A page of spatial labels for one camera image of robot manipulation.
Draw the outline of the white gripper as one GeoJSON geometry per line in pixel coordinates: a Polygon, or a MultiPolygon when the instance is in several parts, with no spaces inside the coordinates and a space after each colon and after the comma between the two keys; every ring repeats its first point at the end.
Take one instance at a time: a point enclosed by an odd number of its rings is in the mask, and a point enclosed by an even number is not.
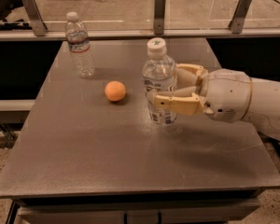
{"type": "Polygon", "coordinates": [[[182,89],[149,91],[147,99],[154,107],[189,116],[203,112],[224,122],[244,116],[252,95],[252,81],[246,73],[218,69],[208,74],[203,66],[191,63],[178,63],[175,71],[177,87],[182,89]],[[201,84],[200,96],[196,86],[201,84]]]}

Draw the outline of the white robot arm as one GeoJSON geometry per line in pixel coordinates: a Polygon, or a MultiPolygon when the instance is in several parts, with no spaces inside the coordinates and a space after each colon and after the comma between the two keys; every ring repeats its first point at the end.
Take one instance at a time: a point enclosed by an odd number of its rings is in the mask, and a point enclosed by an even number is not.
{"type": "Polygon", "coordinates": [[[245,121],[280,141],[280,82],[249,77],[230,69],[213,72],[196,64],[176,67],[176,91],[151,91],[148,100],[157,108],[177,114],[204,114],[217,121],[245,121]]]}

